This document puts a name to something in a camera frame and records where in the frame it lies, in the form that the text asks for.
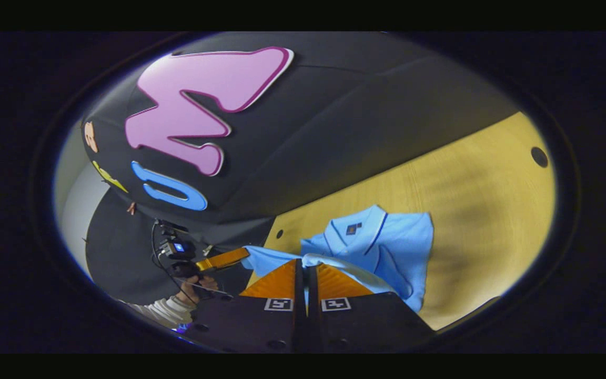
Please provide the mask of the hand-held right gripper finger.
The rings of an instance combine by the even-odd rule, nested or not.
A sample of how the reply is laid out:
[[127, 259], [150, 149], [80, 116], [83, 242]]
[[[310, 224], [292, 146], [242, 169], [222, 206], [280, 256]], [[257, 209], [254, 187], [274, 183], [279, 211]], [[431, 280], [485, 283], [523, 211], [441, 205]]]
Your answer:
[[308, 353], [411, 353], [436, 336], [399, 295], [370, 291], [338, 268], [310, 268], [308, 288]]
[[303, 283], [301, 261], [296, 259], [240, 295], [204, 300], [185, 339], [217, 353], [292, 353], [297, 323], [305, 318]]

